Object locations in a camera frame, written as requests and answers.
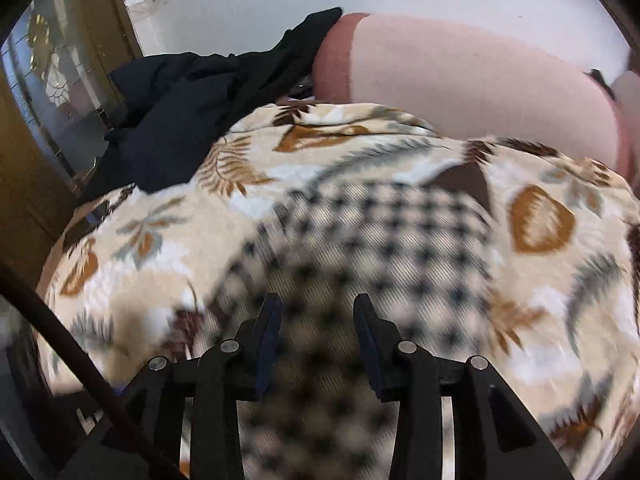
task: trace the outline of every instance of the floral patterned fabric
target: floral patterned fabric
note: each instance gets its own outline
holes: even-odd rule
[[[214,301],[220,283],[287,192],[371,180],[465,186],[481,205],[490,227],[481,353],[574,476],[597,478],[640,412],[640,207],[593,160],[514,139],[444,139],[379,105],[258,108],[189,183],[107,196],[117,207],[66,252],[46,301],[123,385],[155,354],[189,358],[213,344],[231,314]],[[78,388],[39,343],[52,391]]]

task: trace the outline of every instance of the brown leaf print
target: brown leaf print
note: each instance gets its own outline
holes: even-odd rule
[[[555,440],[561,450],[567,448],[579,450],[587,438],[589,431],[596,430],[602,437],[602,429],[596,425],[596,419],[600,414],[601,408],[602,401],[598,396],[594,396],[586,408],[582,404],[579,404],[575,416],[556,423],[555,428],[549,433],[549,438]]]
[[[633,224],[626,234],[626,243],[631,251],[631,283],[634,292],[634,321],[636,332],[640,335],[640,321],[638,321],[639,306],[638,294],[640,294],[640,224]]]
[[[492,291],[489,300],[489,322],[494,332],[495,341],[502,351],[511,355],[509,342],[511,339],[522,348],[522,341],[516,329],[531,328],[547,316],[543,308],[523,308],[516,305],[515,301],[505,300],[498,292]]]
[[[171,208],[182,203],[184,197],[176,197],[153,208],[142,220],[132,220],[117,229],[119,235],[129,235],[131,238],[113,256],[125,260],[131,256],[136,268],[140,268],[145,261],[157,254],[162,248],[162,233],[165,228],[183,224],[186,218],[166,214]]]
[[[558,156],[559,152],[555,148],[542,144],[540,142],[527,142],[520,139],[500,139],[498,142],[501,146],[517,150],[519,152],[529,153],[535,156]]]
[[[577,160],[558,160],[554,164],[577,178],[598,187],[610,187],[612,171],[601,162],[583,157]]]
[[[309,112],[309,103],[301,102],[293,105],[281,107],[281,111],[273,119],[273,126],[283,126],[284,124],[296,124],[296,119],[300,119],[301,113]]]
[[[309,128],[296,124],[286,132],[278,145],[272,150],[279,153],[292,153],[305,148],[322,148],[347,142],[354,136],[369,135],[364,126],[350,124],[337,132],[324,132],[318,128]]]
[[[66,277],[60,296],[73,298],[82,292],[84,284],[98,271],[98,257],[92,251],[95,238],[90,237],[82,246],[80,257]]]
[[[602,209],[602,199],[600,198],[600,194],[594,189],[587,188],[584,203],[591,211],[598,211]]]
[[[247,159],[251,135],[227,140],[222,137],[196,172],[199,186],[209,193],[231,197],[235,190],[246,196],[246,185],[256,186],[274,179],[254,169]]]
[[[491,144],[484,140],[469,140],[465,143],[463,160],[480,165],[489,161],[489,155],[493,155]]]
[[[580,202],[587,195],[587,188],[579,179],[573,178],[564,194],[564,200],[569,207],[578,207]]]
[[[565,170],[561,170],[560,168],[551,168],[543,173],[542,182],[551,182],[556,184],[558,182],[562,182],[568,175],[569,173]]]
[[[549,253],[568,243],[575,217],[541,187],[524,188],[509,211],[511,239],[517,253]]]

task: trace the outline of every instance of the black fabric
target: black fabric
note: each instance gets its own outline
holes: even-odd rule
[[[111,78],[126,99],[128,128],[110,133],[108,152],[81,201],[131,183],[155,192],[188,182],[212,142],[309,74],[341,15],[338,7],[310,14],[268,52],[162,54],[116,69]]]
[[[314,94],[314,81],[311,74],[300,80],[291,90],[289,97],[292,99],[308,99]]]
[[[602,72],[600,70],[596,70],[594,68],[593,70],[591,70],[591,72],[589,72],[589,75],[596,83],[598,83],[602,87],[602,89],[607,93],[607,95],[611,97],[612,101],[616,100],[616,95],[613,93],[613,90],[611,89],[611,87],[607,85],[607,82],[604,81],[604,77],[602,76]]]

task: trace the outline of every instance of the leaf pattern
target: leaf pattern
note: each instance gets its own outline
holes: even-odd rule
[[[602,400],[599,396],[594,396],[586,407],[579,403],[574,415],[556,423],[549,438],[556,441],[560,450],[579,450],[591,430],[596,430],[603,437],[602,428],[596,424],[601,409]]]
[[[517,150],[519,152],[529,153],[535,156],[558,156],[560,153],[555,148],[542,144],[540,142],[527,142],[520,139],[499,139],[498,144]]]
[[[511,239],[516,253],[557,251],[571,239],[575,216],[538,186],[525,187],[509,210]]]
[[[82,311],[71,323],[69,333],[85,352],[109,349],[113,347],[113,318],[95,319]]]
[[[416,151],[428,152],[433,145],[430,139],[404,139],[396,144],[376,144],[372,148],[364,148],[351,152],[342,160],[322,171],[312,185],[347,171],[359,170],[371,164],[386,164],[390,158],[413,155]]]
[[[584,157],[579,160],[558,160],[554,164],[571,173],[574,177],[594,186],[611,186],[612,171],[597,160]]]
[[[308,113],[309,107],[310,105],[308,102],[300,102],[289,106],[280,107],[281,112],[273,118],[273,126],[296,124],[296,119],[301,118],[301,113]]]
[[[136,268],[139,269],[148,259],[158,254],[162,248],[161,229],[186,222],[179,216],[164,215],[162,213],[182,203],[184,197],[172,198],[168,202],[152,209],[142,220],[133,220],[125,224],[116,233],[132,235],[129,241],[113,253],[117,260],[125,260],[131,256]]]
[[[489,321],[494,333],[495,342],[508,356],[511,354],[508,339],[522,348],[522,341],[517,329],[532,328],[542,321],[548,312],[543,308],[523,308],[517,306],[515,301],[505,300],[498,292],[492,291],[489,300]]]
[[[296,124],[280,139],[272,151],[292,153],[305,148],[324,148],[347,142],[354,136],[369,135],[371,132],[359,124],[350,124],[337,132],[326,132],[317,128]]]
[[[246,196],[247,185],[273,182],[273,178],[252,167],[247,159],[250,147],[251,135],[234,140],[222,137],[196,172],[199,186],[209,193],[230,198],[236,190]]]
[[[60,368],[60,356],[53,352],[51,355],[51,370],[54,375],[58,374],[58,369]]]
[[[638,294],[640,293],[640,224],[633,224],[626,234],[626,243],[631,251],[631,283],[634,292],[634,321],[636,332],[640,336],[640,321],[638,320]]]
[[[492,145],[484,140],[469,140],[465,143],[463,150],[464,162],[472,162],[478,166],[489,162],[489,155],[494,154]]]
[[[574,274],[572,298],[567,305],[566,330],[571,348],[577,356],[580,354],[575,340],[575,327],[580,312],[604,296],[621,276],[622,271],[611,253],[592,256]]]
[[[60,296],[66,296],[68,298],[78,296],[82,292],[84,284],[98,272],[98,257],[92,251],[94,245],[94,237],[89,237],[84,242],[78,260],[62,284]]]
[[[599,218],[602,217],[602,195],[598,190],[585,184],[579,177],[561,168],[552,167],[540,174],[540,180],[547,184],[568,182],[564,192],[564,203],[567,207],[576,209],[584,205]]]

